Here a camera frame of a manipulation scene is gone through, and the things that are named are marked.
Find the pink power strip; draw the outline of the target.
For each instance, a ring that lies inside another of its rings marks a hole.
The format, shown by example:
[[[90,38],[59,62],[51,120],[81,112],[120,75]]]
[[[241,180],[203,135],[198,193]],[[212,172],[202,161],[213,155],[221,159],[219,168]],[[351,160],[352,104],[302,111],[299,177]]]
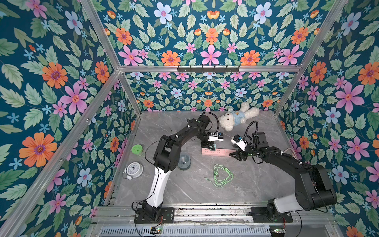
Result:
[[[210,150],[206,148],[201,149],[201,153],[204,156],[217,156],[217,157],[229,157],[231,153],[236,152],[234,149],[215,149]]]

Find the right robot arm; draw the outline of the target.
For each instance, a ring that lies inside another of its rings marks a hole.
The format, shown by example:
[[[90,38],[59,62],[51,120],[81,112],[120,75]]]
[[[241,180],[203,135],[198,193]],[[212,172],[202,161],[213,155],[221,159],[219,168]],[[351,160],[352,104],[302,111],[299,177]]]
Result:
[[[238,161],[246,161],[249,156],[259,158],[283,170],[295,182],[293,194],[270,199],[263,213],[251,211],[253,216],[265,216],[275,220],[292,211],[311,211],[327,208],[337,203],[337,195],[332,182],[328,178],[326,169],[321,165],[303,163],[290,154],[270,146],[264,132],[257,132],[246,142],[243,136],[235,135],[231,142],[237,150],[230,157]]]

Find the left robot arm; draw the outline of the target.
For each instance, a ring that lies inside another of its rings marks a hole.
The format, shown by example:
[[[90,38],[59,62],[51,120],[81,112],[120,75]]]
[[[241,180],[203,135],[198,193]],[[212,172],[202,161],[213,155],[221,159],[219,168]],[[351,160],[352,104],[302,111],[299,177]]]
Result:
[[[157,221],[162,212],[163,196],[170,174],[176,169],[180,160],[182,146],[192,138],[198,138],[200,147],[214,150],[215,141],[219,136],[220,122],[212,112],[203,112],[198,118],[187,121],[180,131],[167,136],[163,135],[156,141],[152,165],[155,167],[154,179],[147,198],[142,200],[140,211],[153,221]]]

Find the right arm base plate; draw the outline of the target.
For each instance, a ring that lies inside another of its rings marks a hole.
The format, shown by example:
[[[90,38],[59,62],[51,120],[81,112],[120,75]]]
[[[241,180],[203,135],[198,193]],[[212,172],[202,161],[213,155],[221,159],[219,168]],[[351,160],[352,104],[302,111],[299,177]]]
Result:
[[[249,215],[255,223],[293,223],[290,212],[279,213],[272,208],[251,207]]]

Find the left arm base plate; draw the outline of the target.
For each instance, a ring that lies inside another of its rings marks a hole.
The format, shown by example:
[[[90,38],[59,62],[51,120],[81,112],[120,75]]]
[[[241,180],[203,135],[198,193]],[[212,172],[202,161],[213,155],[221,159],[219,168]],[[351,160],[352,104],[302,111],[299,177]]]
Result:
[[[163,207],[156,209],[148,208],[138,208],[135,217],[134,223],[136,224],[172,224],[174,222],[175,208],[173,207]]]

